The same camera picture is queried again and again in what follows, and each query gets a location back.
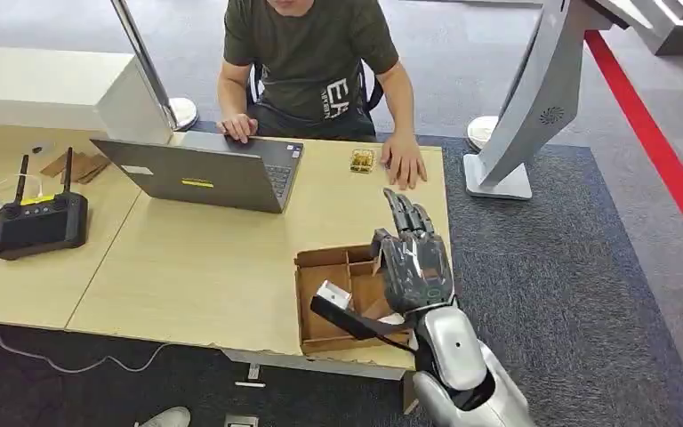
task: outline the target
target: laptop keyboard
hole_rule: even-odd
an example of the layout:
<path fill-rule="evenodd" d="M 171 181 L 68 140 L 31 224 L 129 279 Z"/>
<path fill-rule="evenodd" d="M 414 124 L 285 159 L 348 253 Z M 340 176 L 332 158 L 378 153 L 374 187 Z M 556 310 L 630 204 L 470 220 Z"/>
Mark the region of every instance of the laptop keyboard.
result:
<path fill-rule="evenodd" d="M 292 169 L 283 166 L 266 165 L 266 172 L 269 174 L 271 185 L 276 195 L 282 197 L 289 181 L 289 173 Z"/>

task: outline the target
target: red stripe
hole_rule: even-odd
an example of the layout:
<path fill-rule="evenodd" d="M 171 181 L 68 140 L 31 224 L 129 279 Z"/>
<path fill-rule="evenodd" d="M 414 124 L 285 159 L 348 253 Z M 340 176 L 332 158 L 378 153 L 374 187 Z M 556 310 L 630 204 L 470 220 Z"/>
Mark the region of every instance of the red stripe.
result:
<path fill-rule="evenodd" d="M 597 30 L 586 31 L 585 41 L 632 130 L 683 214 L 683 165 L 677 153 L 648 113 L 601 34 Z"/>

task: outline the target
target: man's arm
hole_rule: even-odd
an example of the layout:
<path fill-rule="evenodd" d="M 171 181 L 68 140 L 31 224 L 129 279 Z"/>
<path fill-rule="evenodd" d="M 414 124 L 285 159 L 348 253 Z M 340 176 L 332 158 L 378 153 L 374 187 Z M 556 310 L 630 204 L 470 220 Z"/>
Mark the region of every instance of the man's arm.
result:
<path fill-rule="evenodd" d="M 258 130 L 258 121 L 247 116 L 247 80 L 251 65 L 237 66 L 224 61 L 216 80 L 216 93 L 221 106 L 219 130 L 232 138 L 247 142 L 247 137 Z"/>
<path fill-rule="evenodd" d="M 420 148 L 414 136 L 414 95 L 410 77 L 401 62 L 377 76 L 386 94 L 386 104 L 394 118 L 394 134 L 383 144 L 381 163 L 390 163 L 389 183 L 411 189 L 418 175 L 428 180 Z"/>

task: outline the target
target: grey carpet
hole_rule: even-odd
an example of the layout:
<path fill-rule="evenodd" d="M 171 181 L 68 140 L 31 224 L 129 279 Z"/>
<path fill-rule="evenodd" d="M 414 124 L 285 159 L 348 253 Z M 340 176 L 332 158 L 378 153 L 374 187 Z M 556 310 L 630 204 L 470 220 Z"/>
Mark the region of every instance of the grey carpet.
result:
<path fill-rule="evenodd" d="M 528 202 L 463 190 L 465 145 L 445 148 L 454 275 L 462 307 L 542 426 L 683 426 L 683 366 L 588 148 L 548 145 L 528 165 Z M 115 354 L 140 365 L 155 344 L 4 327 L 6 340 L 78 367 Z M 133 425 L 184 405 L 193 427 L 227 413 L 263 425 L 428 425 L 400 414 L 399 384 L 264 367 L 264 390 L 218 351 L 165 349 L 142 374 L 111 365 L 56 375 L 0 351 L 0 427 Z"/>

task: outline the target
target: robotic arm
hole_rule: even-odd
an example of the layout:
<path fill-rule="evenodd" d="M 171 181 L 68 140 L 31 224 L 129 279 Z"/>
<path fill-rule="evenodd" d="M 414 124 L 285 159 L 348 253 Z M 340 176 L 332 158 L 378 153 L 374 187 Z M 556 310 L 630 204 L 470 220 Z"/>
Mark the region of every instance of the robotic arm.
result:
<path fill-rule="evenodd" d="M 534 427 L 517 385 L 475 335 L 456 305 L 454 280 L 441 236 L 425 209 L 385 189 L 398 234 L 377 229 L 372 252 L 379 257 L 389 306 L 404 322 L 363 318 L 339 305 L 321 286 L 310 307 L 358 339 L 412 328 L 414 390 L 439 427 Z"/>

